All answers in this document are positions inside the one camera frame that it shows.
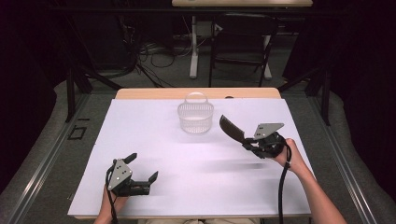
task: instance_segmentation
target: black wire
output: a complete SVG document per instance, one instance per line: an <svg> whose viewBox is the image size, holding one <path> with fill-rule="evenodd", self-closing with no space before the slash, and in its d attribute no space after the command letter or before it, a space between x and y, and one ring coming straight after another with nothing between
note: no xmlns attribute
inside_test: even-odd
<svg viewBox="0 0 396 224"><path fill-rule="evenodd" d="M145 66L142 63L143 61L141 60L140 55L142 55L142 53L137 55L138 62L135 65L137 74L141 75L141 73L143 73L151 81L151 83L157 88L164 88L163 83L165 83L169 87L175 87L172 84L170 84L170 83L166 82L165 80L161 79L160 77L158 77L153 70L151 70L150 68Z"/></svg>
<svg viewBox="0 0 396 224"><path fill-rule="evenodd" d="M279 213L279 223L283 224L283 203L282 203L282 194L283 194L283 184L285 182L286 172L290 168L290 161L291 161L291 148L288 144L285 145L286 147L286 163L283 167L282 175L280 176L279 180L279 188L277 192L278 197L278 213Z"/></svg>
<svg viewBox="0 0 396 224"><path fill-rule="evenodd" d="M179 35L179 39L182 41L182 43L186 42L187 44L185 44L184 47L181 48L182 50L176 52L176 56L186 56L187 54L185 54L185 51L188 50L188 53L191 51L191 37L188 37L187 35Z"/></svg>
<svg viewBox="0 0 396 224"><path fill-rule="evenodd" d="M149 49L148 45L151 45L151 44L153 44L153 43L145 43L140 46L140 50L137 54L137 57L140 62L145 62L149 58L150 49Z"/></svg>
<svg viewBox="0 0 396 224"><path fill-rule="evenodd" d="M151 65L154 66L154 67L157 67L157 68L165 68L165 67L171 66L171 65L175 62L176 55L175 55L174 52L171 52L171 53L168 54L169 56L172 57L172 61L171 61L169 64L166 64L166 65L158 65L158 64L155 64L155 63L154 63L154 55L158 55L158 54L159 54L159 53L152 53L152 54L151 54L151 60L150 60L150 62L151 62Z"/></svg>
<svg viewBox="0 0 396 224"><path fill-rule="evenodd" d="M114 202L115 201L113 202L110 190L108 190L108 178L110 176L110 173L113 170L114 170L114 165L112 165L106 172L106 180L105 180L106 181L106 192L107 192L107 197L108 197L108 200L109 200L110 206L111 206L111 216L113 217L113 219L111 220L111 223L112 224L118 224L119 220L117 219L117 212L116 212L116 208L114 207Z"/></svg>

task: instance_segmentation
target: black cable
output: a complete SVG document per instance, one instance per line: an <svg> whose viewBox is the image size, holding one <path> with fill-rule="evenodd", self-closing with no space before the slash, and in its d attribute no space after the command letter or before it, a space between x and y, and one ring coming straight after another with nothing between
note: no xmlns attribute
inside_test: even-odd
<svg viewBox="0 0 396 224"><path fill-rule="evenodd" d="M186 42L187 44L185 44L184 47L182 47L182 48L177 48L177 49L181 49L181 50L179 52L176 52L176 56L177 57L187 56L190 53L190 51L191 51L191 41L192 41L191 38L188 37L187 35L179 35L178 39L182 43Z"/></svg>
<svg viewBox="0 0 396 224"><path fill-rule="evenodd" d="M110 190L108 190L108 178L110 176L110 173L113 170L114 170L114 165L112 165L106 172L106 180L105 180L106 181L106 192L107 192L107 197L108 197L108 200L109 200L110 206L111 206L111 216L113 218L111 220L111 223L112 224L118 224L119 220L117 219L117 212L116 212L116 208L114 207L114 202L115 201L113 202L112 197L111 197L111 192L110 192Z"/></svg>
<svg viewBox="0 0 396 224"><path fill-rule="evenodd" d="M279 188L278 188L278 213L279 213L279 223L283 224L283 203L282 203L282 194L283 194L283 184L285 182L286 172L290 168L290 161L291 161L291 148L288 144L285 145L286 147L286 163L283 167L282 175L280 176L279 180Z"/></svg>
<svg viewBox="0 0 396 224"><path fill-rule="evenodd" d="M169 56L172 57L172 61L171 61L169 64L166 64L166 65L158 65L158 64L155 64L155 63L154 63L154 55L156 55L156 54L158 54L158 53L152 53L152 54L151 54L151 60L150 60L151 65L154 66L154 67L157 67L157 68L165 68L165 67L171 66L171 65L175 62L176 55L175 55L174 52L171 52L171 53L168 54Z"/></svg>
<svg viewBox="0 0 396 224"><path fill-rule="evenodd" d="M173 87L174 88L175 86L173 86L172 84L170 84L170 83L166 82L165 80L161 79L160 77L158 77L153 70L151 70L150 68L148 68L147 66L145 66L142 63L143 61L141 60L141 58L139 56L139 55L142 55L142 54L143 53L140 53L140 54L137 55L138 62L136 64L136 66L135 66L137 74L141 75L141 73L143 73L151 81L151 83L154 85L154 87L156 87L156 88L164 88L163 83L167 84L169 87Z"/></svg>

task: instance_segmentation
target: white table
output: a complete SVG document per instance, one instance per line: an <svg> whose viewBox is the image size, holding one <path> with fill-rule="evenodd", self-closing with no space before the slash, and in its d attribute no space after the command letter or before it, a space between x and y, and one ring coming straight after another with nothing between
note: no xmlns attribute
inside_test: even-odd
<svg viewBox="0 0 396 224"><path fill-rule="evenodd" d="M174 7L311 7L312 0L172 0ZM190 78L197 78L198 48L196 33L196 18L192 16L192 55ZM265 66L264 77L272 77L270 68Z"/></svg>
<svg viewBox="0 0 396 224"><path fill-rule="evenodd" d="M207 133L180 129L177 106L191 91L205 93L215 107ZM224 96L239 98L219 99ZM282 167L257 158L227 136L219 127L221 115L244 130L246 137L259 123L285 123L278 132L295 139L310 167L286 102L274 88L121 90L108 109L68 215L96 217L106 170L113 159L136 152L137 159L129 164L132 179L147 180L159 171L158 179L149 196L130 199L119 217L276 217ZM285 216L309 216L304 190L291 172L283 195Z"/></svg>

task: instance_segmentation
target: white paper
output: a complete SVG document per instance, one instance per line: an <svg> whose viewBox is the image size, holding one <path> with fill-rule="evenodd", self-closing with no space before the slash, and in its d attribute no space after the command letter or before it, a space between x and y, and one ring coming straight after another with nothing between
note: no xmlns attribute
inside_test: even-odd
<svg viewBox="0 0 396 224"><path fill-rule="evenodd" d="M106 170L113 159L136 152L132 179L147 181L159 171L149 196L135 196L120 217L275 216L282 167L259 159L219 126L221 115L253 137L259 123L282 122L278 132L293 138L310 167L283 99L212 99L212 128L203 134L180 128L183 100L113 100L92 150L69 216L97 216ZM298 178L288 172L283 189L285 215L310 214Z"/></svg>

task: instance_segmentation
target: black curtain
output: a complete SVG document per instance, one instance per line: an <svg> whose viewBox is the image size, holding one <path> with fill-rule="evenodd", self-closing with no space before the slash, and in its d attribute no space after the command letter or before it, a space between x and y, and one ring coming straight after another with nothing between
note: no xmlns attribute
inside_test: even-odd
<svg viewBox="0 0 396 224"><path fill-rule="evenodd" d="M65 80L56 44L34 4L0 3L0 192L20 168L56 102L53 87Z"/></svg>
<svg viewBox="0 0 396 224"><path fill-rule="evenodd" d="M137 7L167 8L172 7L171 0L135 0ZM137 29L144 41L152 41L173 49L173 20L169 15L141 15Z"/></svg>
<svg viewBox="0 0 396 224"><path fill-rule="evenodd" d="M91 7L113 8L112 0L50 0L55 7ZM81 63L98 71L123 70L134 67L136 55L132 46L124 43L121 24L116 15L105 14L76 14L51 15L58 19L63 33L67 35L70 46L78 49L73 55L80 55Z"/></svg>
<svg viewBox="0 0 396 224"><path fill-rule="evenodd" d="M344 9L341 20L309 19L298 37L284 77L294 79L321 65L332 50L331 90L344 101L352 142L377 183L396 201L396 21L393 1L315 1L316 8ZM345 40L340 48L339 38Z"/></svg>

